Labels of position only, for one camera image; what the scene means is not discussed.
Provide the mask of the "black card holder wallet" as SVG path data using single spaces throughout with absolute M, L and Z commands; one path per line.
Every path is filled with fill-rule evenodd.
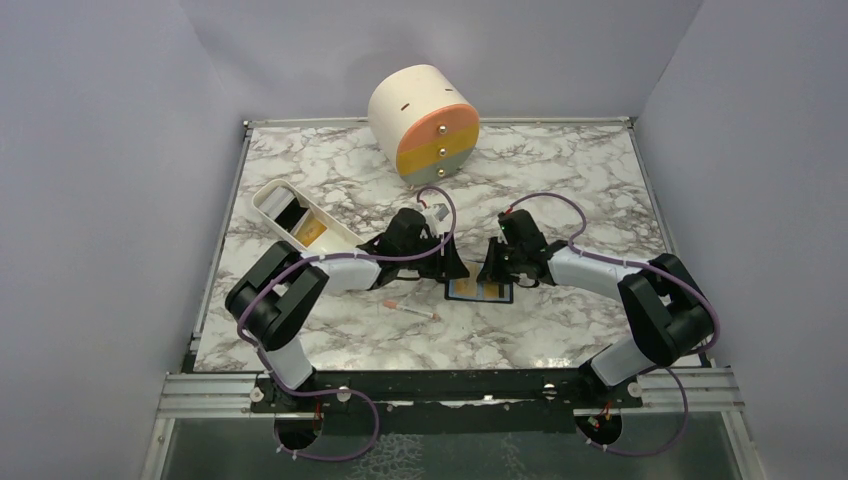
M 483 264 L 477 261 L 464 261 L 463 265 L 468 270 L 469 276 L 450 280 L 445 286 L 445 300 L 493 304 L 513 303 L 512 284 L 478 282 L 477 277 Z

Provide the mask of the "gold VIP credit card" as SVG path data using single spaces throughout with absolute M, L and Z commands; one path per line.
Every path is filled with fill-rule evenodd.
M 482 264 L 474 261 L 464 261 L 464 263 L 469 270 L 470 277 L 450 281 L 447 286 L 446 297 L 448 299 L 476 301 L 480 298 L 482 292 L 482 287 L 477 281 Z

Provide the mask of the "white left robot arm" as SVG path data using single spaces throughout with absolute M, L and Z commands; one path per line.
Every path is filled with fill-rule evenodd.
M 402 208 L 383 233 L 348 252 L 307 255 L 274 243 L 230 290 L 225 308 L 275 375 L 279 401 L 298 411 L 315 387 L 299 333 L 320 296 L 378 289 L 402 270 L 440 283 L 470 275 L 450 232 L 439 234 L 424 213 Z

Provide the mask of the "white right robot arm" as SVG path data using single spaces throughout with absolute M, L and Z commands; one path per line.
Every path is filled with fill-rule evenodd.
M 600 407 L 617 386 L 654 367 L 669 367 L 715 336 L 713 309 L 682 261 L 662 254 L 647 262 L 615 260 L 580 251 L 570 242 L 546 241 L 523 209 L 499 214 L 501 234 L 489 241 L 481 282 L 533 287 L 574 287 L 621 302 L 628 337 L 596 354 L 579 368 L 577 393 Z

